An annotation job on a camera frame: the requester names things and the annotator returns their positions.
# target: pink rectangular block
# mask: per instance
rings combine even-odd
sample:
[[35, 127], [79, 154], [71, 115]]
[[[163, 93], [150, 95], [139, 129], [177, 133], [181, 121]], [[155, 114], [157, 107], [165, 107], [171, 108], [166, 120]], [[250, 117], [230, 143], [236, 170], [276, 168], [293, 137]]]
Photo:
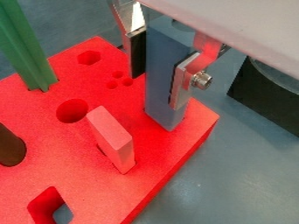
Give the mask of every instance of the pink rectangular block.
[[89, 112], [87, 118], [99, 148], [126, 174], [137, 165], [133, 136], [103, 106]]

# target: bolt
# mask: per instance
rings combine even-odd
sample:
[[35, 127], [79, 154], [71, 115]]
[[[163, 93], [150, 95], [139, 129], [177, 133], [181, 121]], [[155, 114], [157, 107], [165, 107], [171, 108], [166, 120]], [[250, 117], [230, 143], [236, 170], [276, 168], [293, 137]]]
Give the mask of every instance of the bolt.
[[206, 90], [211, 85], [211, 76], [206, 73], [206, 71], [201, 71], [193, 76], [191, 84], [194, 87], [201, 90]]

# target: red foam board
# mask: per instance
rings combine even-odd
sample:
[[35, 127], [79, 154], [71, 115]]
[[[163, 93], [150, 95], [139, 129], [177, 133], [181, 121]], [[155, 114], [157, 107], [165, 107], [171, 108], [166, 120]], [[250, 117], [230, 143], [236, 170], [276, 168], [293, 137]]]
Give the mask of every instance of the red foam board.
[[[50, 92], [29, 91], [17, 74], [0, 81], [0, 122], [27, 145], [25, 161], [0, 166], [0, 223], [34, 223], [27, 207], [54, 187], [47, 200], [66, 201], [71, 223], [129, 223], [205, 142], [219, 116], [191, 100], [183, 122], [166, 131], [145, 112], [146, 77], [129, 78], [127, 56], [99, 37], [50, 61], [61, 79]], [[137, 166], [126, 175], [101, 152], [85, 117], [102, 105], [134, 137]]]

